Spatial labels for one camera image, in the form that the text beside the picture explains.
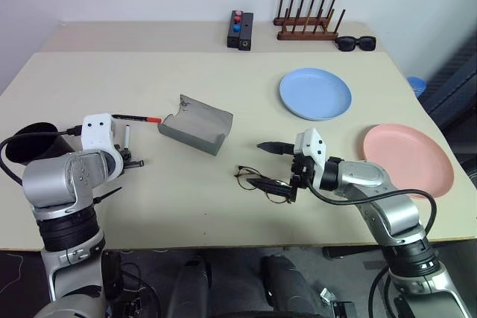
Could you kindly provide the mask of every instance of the wooden peg rack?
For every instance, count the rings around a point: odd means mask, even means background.
[[[331,22],[333,14],[335,13],[335,9],[333,8],[335,5],[335,0],[331,1],[326,16],[323,16],[323,6],[325,0],[321,0],[316,16],[312,16],[313,4],[315,3],[315,0],[310,1],[306,16],[301,16],[303,2],[305,1],[301,0],[300,6],[297,8],[295,16],[291,17],[290,15],[293,12],[293,1],[294,0],[290,0],[290,4],[286,8],[285,14],[281,16],[283,0],[280,0],[278,15],[274,19],[274,25],[282,27],[282,30],[277,34],[278,40],[335,40],[338,37],[338,28],[341,24],[341,20],[343,20],[343,15],[346,10],[343,9],[343,11],[341,11],[341,15],[338,23],[336,24],[335,30],[328,31],[329,23]]]

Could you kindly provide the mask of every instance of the blue object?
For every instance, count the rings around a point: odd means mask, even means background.
[[[288,73],[280,82],[280,96],[291,112],[310,121],[336,118],[351,105],[347,84],[321,69],[297,69]]]
[[[416,95],[416,97],[421,96],[427,87],[427,83],[425,82],[425,80],[415,76],[408,77],[408,82],[414,90],[414,94]]]

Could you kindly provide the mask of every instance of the eyeglasses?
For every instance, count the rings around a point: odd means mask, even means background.
[[[340,51],[353,51],[356,45],[362,51],[373,51],[376,48],[376,38],[374,36],[361,36],[359,39],[354,36],[340,36],[335,42]]]
[[[266,177],[265,175],[261,174],[258,170],[252,167],[246,167],[243,165],[238,166],[238,173],[235,174],[234,177],[237,178],[237,183],[240,185],[240,187],[245,190],[256,189],[256,187],[250,184],[247,181],[247,179],[255,179],[255,178],[270,179],[269,177]],[[267,199],[269,199],[272,203],[275,203],[275,204],[290,203],[288,199],[283,199],[283,197],[279,197],[278,195],[269,194],[266,191],[264,191],[264,193]]]

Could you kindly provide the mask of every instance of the pink plate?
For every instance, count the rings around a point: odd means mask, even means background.
[[[449,158],[435,141],[414,128],[381,124],[366,134],[363,148],[366,160],[381,165],[399,189],[420,189],[440,197],[452,187]]]

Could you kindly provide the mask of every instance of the table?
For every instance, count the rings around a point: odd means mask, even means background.
[[[182,45],[174,42],[175,31],[190,26],[60,26],[0,97],[1,138],[36,121],[50,121],[62,130],[100,112],[165,117],[178,110],[181,93],[234,114],[231,133],[216,157],[160,135],[153,124],[129,122],[133,158],[144,159],[146,166],[131,169],[98,190],[123,188],[96,206],[107,248],[372,244],[374,239],[356,208],[327,205],[305,190],[296,203],[275,205],[262,192],[241,189],[233,174],[237,165],[250,165],[288,180],[291,157],[266,153],[256,144],[293,142],[296,133],[310,127],[322,135],[327,155],[362,159],[365,133],[381,123],[423,131],[450,158],[454,185],[437,198],[437,220],[429,238],[477,236],[475,188],[381,46],[371,53],[341,53],[329,42],[276,43],[275,27],[256,24],[253,51],[244,52],[218,45],[224,38],[211,34],[227,27],[219,23],[202,24],[201,35],[193,37],[202,37],[204,48],[195,42],[190,46],[185,40]],[[359,26],[344,29],[350,34]],[[101,31],[110,27],[115,30]],[[342,78],[353,94],[350,110],[322,122],[291,114],[279,99],[278,84],[284,74],[301,67],[326,69]],[[78,139],[66,139],[80,148]],[[21,173],[20,165],[12,168]],[[3,174],[0,186],[0,247],[41,249],[21,188]],[[414,201],[425,223],[429,204]]]

